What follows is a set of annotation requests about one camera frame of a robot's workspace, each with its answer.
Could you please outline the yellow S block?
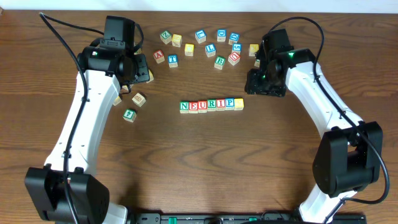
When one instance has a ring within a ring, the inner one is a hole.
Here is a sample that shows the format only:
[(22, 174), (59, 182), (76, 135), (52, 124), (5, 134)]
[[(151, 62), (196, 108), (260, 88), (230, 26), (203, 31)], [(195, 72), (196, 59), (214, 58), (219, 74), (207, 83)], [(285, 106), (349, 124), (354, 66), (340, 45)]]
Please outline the yellow S block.
[(234, 99), (234, 110), (243, 110), (244, 109), (244, 99), (243, 98), (235, 98)]

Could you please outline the blue P block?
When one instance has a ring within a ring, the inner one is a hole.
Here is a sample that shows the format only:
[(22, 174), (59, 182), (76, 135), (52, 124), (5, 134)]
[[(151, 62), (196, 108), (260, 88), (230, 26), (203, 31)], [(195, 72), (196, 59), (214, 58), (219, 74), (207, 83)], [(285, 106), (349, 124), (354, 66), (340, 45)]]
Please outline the blue P block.
[(234, 109), (235, 109), (234, 98), (226, 98), (225, 99), (225, 110), (234, 110)]

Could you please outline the green N block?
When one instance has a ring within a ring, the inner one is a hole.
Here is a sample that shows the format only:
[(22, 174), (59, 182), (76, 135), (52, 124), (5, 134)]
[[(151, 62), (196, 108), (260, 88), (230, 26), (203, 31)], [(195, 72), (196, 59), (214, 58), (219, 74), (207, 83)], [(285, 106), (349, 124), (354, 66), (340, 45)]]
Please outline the green N block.
[(181, 101), (179, 103), (180, 113), (189, 113), (189, 102)]

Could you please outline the red I block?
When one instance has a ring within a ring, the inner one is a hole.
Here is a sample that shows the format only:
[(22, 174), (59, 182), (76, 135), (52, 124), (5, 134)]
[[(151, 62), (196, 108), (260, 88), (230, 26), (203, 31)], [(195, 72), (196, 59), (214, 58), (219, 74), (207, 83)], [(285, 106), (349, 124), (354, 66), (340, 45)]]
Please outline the red I block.
[(216, 110), (224, 111), (226, 109), (225, 99), (216, 99)]

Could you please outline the red E block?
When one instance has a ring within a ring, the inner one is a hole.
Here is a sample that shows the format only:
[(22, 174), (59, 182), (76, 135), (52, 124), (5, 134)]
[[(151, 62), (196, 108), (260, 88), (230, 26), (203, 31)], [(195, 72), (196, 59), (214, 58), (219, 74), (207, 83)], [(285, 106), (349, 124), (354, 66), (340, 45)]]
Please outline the red E block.
[(188, 112), (189, 113), (198, 113), (198, 102), (191, 101), (188, 103)]

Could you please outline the green R block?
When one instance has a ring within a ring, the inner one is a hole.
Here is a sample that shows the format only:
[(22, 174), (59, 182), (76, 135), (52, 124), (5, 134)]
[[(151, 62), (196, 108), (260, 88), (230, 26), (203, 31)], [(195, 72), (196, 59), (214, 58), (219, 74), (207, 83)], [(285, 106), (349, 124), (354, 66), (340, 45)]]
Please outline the green R block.
[(207, 112), (216, 111), (216, 100), (210, 99), (207, 100)]

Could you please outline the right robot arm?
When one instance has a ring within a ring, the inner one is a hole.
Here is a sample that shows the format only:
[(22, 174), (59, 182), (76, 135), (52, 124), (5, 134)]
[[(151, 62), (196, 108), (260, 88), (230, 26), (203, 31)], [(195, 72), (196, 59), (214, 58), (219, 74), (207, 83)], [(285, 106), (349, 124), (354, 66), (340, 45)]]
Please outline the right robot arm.
[(259, 68), (248, 72), (251, 95), (284, 96), (290, 90), (303, 104), (321, 137), (313, 161), (315, 186), (297, 209), (296, 219), (331, 223), (357, 192), (386, 172), (381, 157), (382, 129), (366, 123), (338, 96), (326, 80), (317, 56), (309, 49), (283, 45), (256, 52)]

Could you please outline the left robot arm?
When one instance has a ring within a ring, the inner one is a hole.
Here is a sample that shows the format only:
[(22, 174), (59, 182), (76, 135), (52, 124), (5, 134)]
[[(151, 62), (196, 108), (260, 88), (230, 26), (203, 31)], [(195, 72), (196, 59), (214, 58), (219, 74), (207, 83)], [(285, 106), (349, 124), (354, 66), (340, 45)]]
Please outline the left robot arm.
[(31, 167), (25, 186), (39, 217), (55, 223), (127, 223), (128, 209), (110, 202), (95, 178), (106, 120), (121, 87), (147, 82), (144, 54), (87, 47), (79, 55), (75, 96), (62, 133), (42, 168)]

